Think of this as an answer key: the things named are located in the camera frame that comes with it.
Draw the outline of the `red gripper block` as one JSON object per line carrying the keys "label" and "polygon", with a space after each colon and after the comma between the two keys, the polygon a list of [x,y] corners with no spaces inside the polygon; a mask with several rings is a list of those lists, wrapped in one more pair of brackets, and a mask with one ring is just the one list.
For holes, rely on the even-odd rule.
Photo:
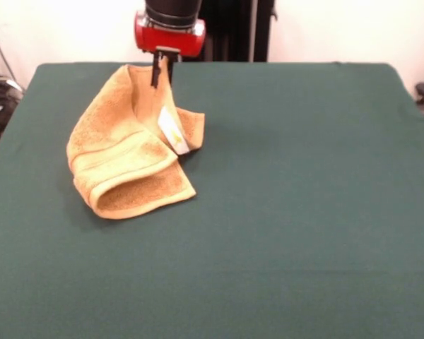
{"label": "red gripper block", "polygon": [[[151,86],[158,86],[161,72],[161,51],[176,52],[182,57],[197,57],[206,38],[206,22],[197,19],[191,28],[174,29],[163,27],[151,20],[145,12],[139,11],[134,19],[136,46],[143,52],[153,53]],[[167,72],[172,83],[174,57],[167,57]]]}

